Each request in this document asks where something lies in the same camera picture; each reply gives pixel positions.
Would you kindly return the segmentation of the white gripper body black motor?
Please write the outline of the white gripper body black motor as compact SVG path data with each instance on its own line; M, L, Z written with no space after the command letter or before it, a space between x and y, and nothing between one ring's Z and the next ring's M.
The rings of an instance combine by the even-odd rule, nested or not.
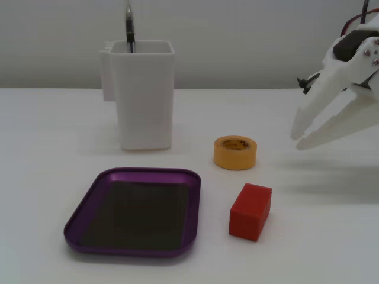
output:
M322 64L337 63L353 71L378 70L378 22L360 24L338 38L327 51Z

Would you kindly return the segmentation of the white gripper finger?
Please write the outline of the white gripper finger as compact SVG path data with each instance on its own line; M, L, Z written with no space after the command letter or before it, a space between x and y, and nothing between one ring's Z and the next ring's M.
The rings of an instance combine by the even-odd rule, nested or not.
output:
M308 136L304 132L311 127L314 119L356 79L356 65L352 62L332 61L324 69L305 101L297 109L291 128L293 140L338 140L356 132L356 126L340 112L331 117Z
M351 100L342 110L344 117L356 126L356 132L378 124L378 70L356 71L356 79L349 88L355 92ZM334 140L296 140L296 148L308 150Z

